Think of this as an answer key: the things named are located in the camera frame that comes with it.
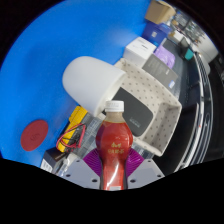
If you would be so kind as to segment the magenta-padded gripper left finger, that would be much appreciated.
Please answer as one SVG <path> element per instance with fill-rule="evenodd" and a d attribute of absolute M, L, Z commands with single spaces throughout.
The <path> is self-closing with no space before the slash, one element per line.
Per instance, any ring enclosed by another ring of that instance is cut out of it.
<path fill-rule="evenodd" d="M 96 149 L 83 159 L 70 153 L 63 161 L 62 177 L 81 187 L 99 189 L 101 186 L 102 165 Z"/>

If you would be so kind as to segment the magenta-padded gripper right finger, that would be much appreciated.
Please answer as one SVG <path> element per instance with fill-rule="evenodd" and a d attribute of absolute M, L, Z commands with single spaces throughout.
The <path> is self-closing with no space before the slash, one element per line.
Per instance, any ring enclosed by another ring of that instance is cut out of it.
<path fill-rule="evenodd" d="M 144 159 L 131 149 L 125 165 L 128 189 L 141 188 L 164 177 L 164 174 L 152 159 Z"/>

